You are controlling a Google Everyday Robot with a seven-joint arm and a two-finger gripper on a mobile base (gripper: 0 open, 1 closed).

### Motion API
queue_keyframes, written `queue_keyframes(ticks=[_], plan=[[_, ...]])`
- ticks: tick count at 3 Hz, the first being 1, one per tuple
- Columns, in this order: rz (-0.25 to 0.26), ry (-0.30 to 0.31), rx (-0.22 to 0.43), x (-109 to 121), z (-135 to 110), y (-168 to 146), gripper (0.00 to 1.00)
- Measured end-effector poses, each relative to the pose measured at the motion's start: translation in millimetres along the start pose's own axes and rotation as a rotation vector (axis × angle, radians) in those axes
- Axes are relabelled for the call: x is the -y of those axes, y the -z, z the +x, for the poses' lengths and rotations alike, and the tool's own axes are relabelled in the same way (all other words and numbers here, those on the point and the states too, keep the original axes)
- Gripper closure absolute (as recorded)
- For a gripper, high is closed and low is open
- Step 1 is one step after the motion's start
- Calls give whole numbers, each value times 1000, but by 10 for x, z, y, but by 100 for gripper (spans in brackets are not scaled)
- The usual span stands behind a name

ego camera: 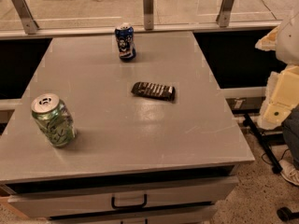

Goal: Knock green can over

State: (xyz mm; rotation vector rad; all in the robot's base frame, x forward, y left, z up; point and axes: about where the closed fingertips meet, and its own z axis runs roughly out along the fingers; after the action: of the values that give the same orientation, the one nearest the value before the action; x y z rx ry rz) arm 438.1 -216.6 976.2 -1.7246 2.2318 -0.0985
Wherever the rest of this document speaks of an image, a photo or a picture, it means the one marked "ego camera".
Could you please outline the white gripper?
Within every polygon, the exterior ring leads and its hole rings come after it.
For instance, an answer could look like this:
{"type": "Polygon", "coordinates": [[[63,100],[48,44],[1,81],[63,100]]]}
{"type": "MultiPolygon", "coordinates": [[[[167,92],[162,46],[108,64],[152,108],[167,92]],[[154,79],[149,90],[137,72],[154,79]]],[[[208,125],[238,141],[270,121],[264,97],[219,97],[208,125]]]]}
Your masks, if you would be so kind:
{"type": "MultiPolygon", "coordinates": [[[[255,44],[263,51],[276,50],[278,26],[272,29],[255,44]]],[[[257,119],[258,126],[273,130],[299,105],[299,67],[288,65],[280,73],[272,72],[265,88],[265,100],[257,119]]]]}

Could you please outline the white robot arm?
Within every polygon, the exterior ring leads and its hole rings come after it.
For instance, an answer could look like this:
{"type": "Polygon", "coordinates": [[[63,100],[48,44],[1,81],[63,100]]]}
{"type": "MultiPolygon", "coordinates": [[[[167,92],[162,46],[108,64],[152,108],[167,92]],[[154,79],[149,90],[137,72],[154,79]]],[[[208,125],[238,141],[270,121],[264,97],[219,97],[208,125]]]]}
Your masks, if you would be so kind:
{"type": "Polygon", "coordinates": [[[259,39],[256,49],[273,50],[285,64],[280,73],[271,72],[265,88],[265,100],[257,123],[272,130],[291,114],[299,104],[299,17],[294,12],[278,27],[259,39]]]}

